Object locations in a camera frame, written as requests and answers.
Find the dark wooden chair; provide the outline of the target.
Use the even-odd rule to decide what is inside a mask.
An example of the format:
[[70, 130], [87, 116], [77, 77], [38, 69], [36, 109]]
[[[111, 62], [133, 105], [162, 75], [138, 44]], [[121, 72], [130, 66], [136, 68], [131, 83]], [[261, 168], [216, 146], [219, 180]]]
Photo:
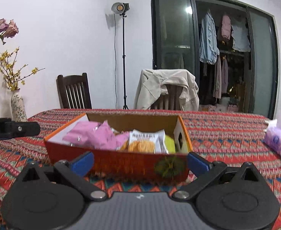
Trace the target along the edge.
[[56, 79], [61, 108], [92, 109], [87, 73]]

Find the dark sliding glass door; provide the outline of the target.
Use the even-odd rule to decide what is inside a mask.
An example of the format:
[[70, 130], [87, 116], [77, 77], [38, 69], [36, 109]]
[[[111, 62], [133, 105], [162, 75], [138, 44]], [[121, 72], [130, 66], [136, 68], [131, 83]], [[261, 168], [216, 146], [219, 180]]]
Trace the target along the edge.
[[278, 49], [273, 17], [229, 0], [151, 0], [153, 67], [186, 69], [199, 107], [273, 118]]

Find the green white nut bar packet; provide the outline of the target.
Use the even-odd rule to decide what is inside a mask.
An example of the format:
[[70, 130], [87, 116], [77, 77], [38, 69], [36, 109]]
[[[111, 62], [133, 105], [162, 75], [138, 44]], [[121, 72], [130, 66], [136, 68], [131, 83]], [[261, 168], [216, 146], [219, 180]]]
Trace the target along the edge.
[[176, 153], [175, 141], [170, 136], [166, 135], [164, 140], [165, 147], [169, 154]]

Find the pink hanging garment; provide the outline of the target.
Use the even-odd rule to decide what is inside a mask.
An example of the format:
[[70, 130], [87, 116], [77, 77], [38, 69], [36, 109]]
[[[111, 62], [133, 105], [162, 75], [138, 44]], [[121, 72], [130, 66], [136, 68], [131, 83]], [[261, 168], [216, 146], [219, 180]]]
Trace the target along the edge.
[[231, 30], [232, 30], [231, 19], [228, 15], [224, 14], [222, 17], [221, 37], [224, 40], [230, 40]]

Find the floral ceramic vase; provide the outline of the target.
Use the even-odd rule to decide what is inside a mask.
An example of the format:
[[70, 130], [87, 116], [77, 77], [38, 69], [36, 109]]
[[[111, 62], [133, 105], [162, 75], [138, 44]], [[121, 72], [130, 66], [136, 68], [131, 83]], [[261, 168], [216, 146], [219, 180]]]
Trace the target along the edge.
[[26, 110], [23, 97], [19, 94], [19, 89], [12, 92], [10, 98], [12, 118], [15, 122], [26, 122]]

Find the orange cardboard box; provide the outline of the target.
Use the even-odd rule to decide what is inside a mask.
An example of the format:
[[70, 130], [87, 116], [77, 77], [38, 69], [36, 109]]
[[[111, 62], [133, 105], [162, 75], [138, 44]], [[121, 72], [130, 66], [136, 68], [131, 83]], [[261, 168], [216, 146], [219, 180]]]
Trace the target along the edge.
[[[110, 127], [119, 132], [164, 130], [174, 140], [176, 152], [154, 154], [95, 149], [91, 146], [76, 146], [63, 140], [64, 135], [77, 123], [89, 121], [107, 121]], [[187, 127], [179, 112], [163, 110], [88, 110], [49, 134], [44, 142], [51, 163], [62, 159], [72, 161], [84, 152], [91, 151], [94, 155], [91, 173], [153, 183], [185, 181], [189, 173], [187, 155], [193, 150]]]

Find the beige jacket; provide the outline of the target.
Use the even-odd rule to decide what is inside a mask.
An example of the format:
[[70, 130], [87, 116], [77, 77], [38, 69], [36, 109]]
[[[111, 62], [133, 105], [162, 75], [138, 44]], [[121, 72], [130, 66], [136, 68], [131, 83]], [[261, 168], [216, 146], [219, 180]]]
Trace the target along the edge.
[[134, 109], [148, 110], [160, 96], [168, 95], [167, 85], [181, 87], [178, 101], [180, 110], [199, 109], [199, 87], [195, 76], [186, 69], [143, 69], [134, 99]]

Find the pink snack packet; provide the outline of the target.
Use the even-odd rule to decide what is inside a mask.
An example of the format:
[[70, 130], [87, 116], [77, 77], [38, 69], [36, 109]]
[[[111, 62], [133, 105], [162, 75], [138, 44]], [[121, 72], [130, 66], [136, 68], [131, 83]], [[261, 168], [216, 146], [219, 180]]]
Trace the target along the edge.
[[78, 122], [63, 136], [62, 140], [69, 142], [73, 146], [115, 151], [129, 140], [129, 131], [114, 133], [108, 121], [103, 123], [83, 121]]

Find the studio light on stand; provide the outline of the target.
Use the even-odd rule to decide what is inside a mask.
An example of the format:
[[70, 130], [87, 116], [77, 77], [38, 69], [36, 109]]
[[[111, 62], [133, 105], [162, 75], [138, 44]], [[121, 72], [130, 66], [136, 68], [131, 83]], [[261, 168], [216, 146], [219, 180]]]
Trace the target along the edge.
[[128, 110], [126, 94], [126, 55], [125, 55], [125, 18], [126, 12], [129, 11], [129, 3], [114, 3], [111, 7], [113, 14], [122, 18], [122, 61], [123, 61], [123, 109]]

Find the patterned red tablecloth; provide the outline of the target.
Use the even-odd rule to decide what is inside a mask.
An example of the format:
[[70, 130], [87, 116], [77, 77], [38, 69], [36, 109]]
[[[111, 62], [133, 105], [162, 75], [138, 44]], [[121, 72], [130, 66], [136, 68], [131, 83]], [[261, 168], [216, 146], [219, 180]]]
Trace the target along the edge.
[[[2, 199], [22, 168], [32, 161], [49, 164], [44, 137], [82, 114], [83, 110], [53, 109], [30, 118], [38, 122], [34, 137], [0, 141], [0, 207]], [[281, 205], [281, 157], [264, 144], [264, 116], [244, 113], [183, 112], [181, 114], [196, 153], [231, 166], [254, 163]], [[5, 229], [0, 212], [0, 229]], [[281, 208], [274, 229], [281, 229]]]

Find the purple tissue pack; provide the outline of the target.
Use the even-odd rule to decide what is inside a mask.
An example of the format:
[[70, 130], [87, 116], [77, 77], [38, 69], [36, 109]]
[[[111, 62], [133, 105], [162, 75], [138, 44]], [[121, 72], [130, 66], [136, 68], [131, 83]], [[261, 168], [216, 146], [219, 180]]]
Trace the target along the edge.
[[281, 157], [281, 127], [277, 119], [266, 121], [264, 143]]

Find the blue hanging shirt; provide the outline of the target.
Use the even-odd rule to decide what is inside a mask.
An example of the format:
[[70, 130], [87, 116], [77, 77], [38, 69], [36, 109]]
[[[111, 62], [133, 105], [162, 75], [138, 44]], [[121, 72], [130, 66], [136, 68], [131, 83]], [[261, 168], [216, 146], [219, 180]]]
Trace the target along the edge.
[[211, 15], [210, 9], [207, 10], [205, 16], [201, 20], [200, 32], [200, 61], [214, 65], [219, 56], [217, 48], [217, 35], [215, 22]]

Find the orange cracker snack packet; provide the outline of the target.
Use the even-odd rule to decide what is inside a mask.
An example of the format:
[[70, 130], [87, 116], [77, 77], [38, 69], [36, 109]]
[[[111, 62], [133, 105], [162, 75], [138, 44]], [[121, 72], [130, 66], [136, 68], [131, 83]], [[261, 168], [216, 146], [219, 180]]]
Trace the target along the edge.
[[165, 131], [140, 132], [133, 130], [129, 132], [129, 138], [118, 151], [128, 151], [136, 153], [168, 154], [165, 145]]

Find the white hanging shirt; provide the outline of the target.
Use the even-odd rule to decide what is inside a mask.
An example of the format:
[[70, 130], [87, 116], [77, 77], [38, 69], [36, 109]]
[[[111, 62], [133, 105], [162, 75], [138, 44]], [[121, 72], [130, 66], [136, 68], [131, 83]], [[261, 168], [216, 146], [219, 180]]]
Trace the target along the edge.
[[232, 18], [232, 38], [233, 38], [233, 50], [239, 52], [250, 52], [250, 41], [248, 39], [248, 29], [246, 27], [246, 19], [242, 18], [241, 21], [237, 21]]

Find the chair with beige jacket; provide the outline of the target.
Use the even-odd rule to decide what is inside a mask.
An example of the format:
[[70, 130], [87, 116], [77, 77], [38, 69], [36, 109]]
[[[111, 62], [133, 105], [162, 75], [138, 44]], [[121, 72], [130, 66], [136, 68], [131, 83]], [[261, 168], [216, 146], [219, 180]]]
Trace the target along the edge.
[[183, 88], [181, 86], [166, 85], [167, 94], [162, 94], [151, 106], [151, 110], [181, 111], [179, 97]]

